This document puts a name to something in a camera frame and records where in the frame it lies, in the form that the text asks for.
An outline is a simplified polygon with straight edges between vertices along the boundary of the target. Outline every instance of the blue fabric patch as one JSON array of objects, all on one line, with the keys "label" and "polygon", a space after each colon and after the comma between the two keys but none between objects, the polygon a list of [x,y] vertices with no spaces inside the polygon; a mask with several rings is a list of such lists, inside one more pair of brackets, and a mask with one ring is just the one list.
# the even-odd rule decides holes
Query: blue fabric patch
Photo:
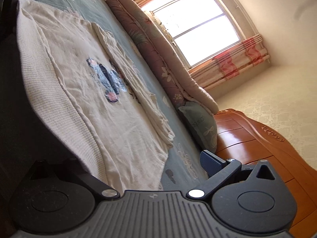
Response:
[{"label": "blue fabric patch", "polygon": [[112,88],[115,93],[119,95],[120,89],[124,92],[127,92],[126,86],[124,85],[123,80],[120,78],[119,74],[115,70],[108,70],[102,64],[99,64],[99,67],[105,77],[109,80]]},{"label": "blue fabric patch", "polygon": [[120,85],[120,88],[123,90],[123,91],[126,91],[128,92],[131,97],[133,99],[135,99],[139,104],[140,101],[138,100],[137,96],[135,95],[135,93],[133,92],[132,88],[130,87],[129,83],[126,81],[126,79],[123,77],[123,74],[122,72],[120,71],[120,69],[118,69],[115,64],[111,61],[111,59],[109,59],[109,62],[110,64],[112,65],[112,67],[116,70],[112,70],[113,73],[118,77],[118,81],[119,81],[119,85]]},{"label": "blue fabric patch", "polygon": [[99,64],[90,57],[86,61],[88,62],[88,65],[96,72],[101,84],[105,87],[106,89],[105,97],[107,98],[107,100],[111,103],[117,102],[118,96],[115,93],[114,89],[112,88],[109,80],[106,78],[101,68],[99,67]]}]

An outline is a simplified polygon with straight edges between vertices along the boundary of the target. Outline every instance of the wooden bed frame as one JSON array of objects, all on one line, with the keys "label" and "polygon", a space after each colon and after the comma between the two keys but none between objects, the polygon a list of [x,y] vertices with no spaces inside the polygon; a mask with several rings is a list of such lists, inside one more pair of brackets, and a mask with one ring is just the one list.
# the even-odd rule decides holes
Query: wooden bed frame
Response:
[{"label": "wooden bed frame", "polygon": [[243,164],[267,159],[280,174],[297,202],[297,214],[290,233],[310,238],[317,232],[317,171],[311,168],[272,128],[234,109],[215,115],[218,126],[216,155],[235,158]]}]

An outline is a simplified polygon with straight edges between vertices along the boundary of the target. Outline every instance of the patterned wallpaper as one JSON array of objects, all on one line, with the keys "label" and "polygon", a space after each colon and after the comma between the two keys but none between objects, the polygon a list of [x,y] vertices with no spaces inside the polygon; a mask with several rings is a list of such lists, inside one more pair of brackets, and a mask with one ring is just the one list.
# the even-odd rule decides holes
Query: patterned wallpaper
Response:
[{"label": "patterned wallpaper", "polygon": [[317,169],[317,63],[271,66],[217,99],[280,132]]}]

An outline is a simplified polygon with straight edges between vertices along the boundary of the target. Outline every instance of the window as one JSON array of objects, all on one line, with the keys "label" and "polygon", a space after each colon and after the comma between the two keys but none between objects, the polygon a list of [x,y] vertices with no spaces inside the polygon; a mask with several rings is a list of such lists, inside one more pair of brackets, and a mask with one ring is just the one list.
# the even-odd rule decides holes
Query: window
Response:
[{"label": "window", "polygon": [[188,68],[240,42],[217,0],[153,0],[142,9],[151,11]]}]

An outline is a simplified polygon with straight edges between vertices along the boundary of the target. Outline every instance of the window frame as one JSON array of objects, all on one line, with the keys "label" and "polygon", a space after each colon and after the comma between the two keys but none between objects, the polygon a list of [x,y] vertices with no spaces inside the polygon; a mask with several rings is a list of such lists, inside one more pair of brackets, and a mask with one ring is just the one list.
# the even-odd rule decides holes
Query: window frame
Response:
[{"label": "window frame", "polygon": [[[157,11],[159,11],[159,10],[161,10],[161,9],[163,9],[163,8],[165,8],[165,7],[169,6],[169,5],[171,5],[171,4],[175,3],[175,2],[177,2],[177,1],[179,1],[179,0],[172,0],[172,1],[170,1],[169,3],[166,3],[166,4],[162,5],[161,7],[156,8],[156,9],[150,11],[150,15],[151,15],[151,18],[154,20],[154,22],[156,22],[156,25],[159,27],[159,29],[162,31],[162,33],[165,35],[165,37],[168,39],[168,41],[170,42],[170,44],[172,44],[172,45],[175,47],[176,53],[179,55],[179,57],[181,58],[181,60],[184,62],[184,65],[185,65],[185,67],[187,68],[187,70],[192,69],[192,68],[194,68],[195,66],[201,64],[202,62],[209,60],[210,58],[214,57],[215,55],[217,55],[217,54],[219,54],[219,53],[225,51],[226,49],[228,49],[228,48],[230,48],[230,47],[232,47],[232,46],[234,46],[234,45],[240,43],[241,40],[244,40],[244,39],[245,39],[244,34],[242,33],[241,29],[240,29],[239,26],[237,25],[236,21],[232,18],[231,13],[229,12],[229,10],[226,8],[226,6],[225,6],[220,0],[214,0],[214,1],[215,1],[216,4],[219,6],[219,8],[222,10],[222,14],[220,14],[220,15],[218,15],[218,16],[216,16],[216,17],[213,17],[213,18],[211,18],[211,19],[209,19],[209,20],[207,20],[207,21],[205,21],[205,22],[203,22],[203,23],[201,23],[201,24],[199,24],[199,25],[196,25],[196,26],[194,26],[194,27],[192,27],[192,28],[190,28],[190,29],[188,29],[188,30],[182,32],[181,34],[178,34],[178,35],[175,36],[175,37],[172,37],[172,36],[169,34],[169,32],[167,31],[167,29],[165,28],[165,26],[163,25],[163,23],[160,21],[160,19],[159,19],[158,17],[156,17],[155,13],[156,13]],[[204,24],[206,24],[206,23],[208,23],[208,22],[211,22],[211,21],[213,21],[213,20],[215,20],[215,19],[217,19],[217,18],[219,18],[219,17],[221,17],[221,16],[226,16],[226,17],[228,18],[228,20],[229,20],[230,23],[232,24],[232,26],[233,26],[233,28],[234,28],[236,34],[237,34],[239,40],[238,40],[237,42],[235,42],[235,43],[233,43],[233,44],[231,44],[231,45],[229,45],[229,46],[227,46],[227,47],[221,49],[220,51],[217,51],[216,53],[214,53],[214,54],[212,54],[212,55],[210,55],[210,56],[208,56],[208,57],[202,59],[201,61],[199,61],[199,62],[197,62],[197,63],[195,63],[194,65],[191,66],[191,65],[189,64],[189,62],[187,61],[186,57],[184,56],[183,52],[180,50],[180,48],[178,47],[177,43],[175,42],[175,39],[178,38],[178,37],[180,37],[180,36],[182,36],[182,35],[184,35],[184,34],[186,34],[186,33],[188,33],[188,32],[190,32],[190,31],[192,31],[192,30],[194,30],[195,28],[200,27],[200,26],[202,26],[202,25],[204,25]]]}]

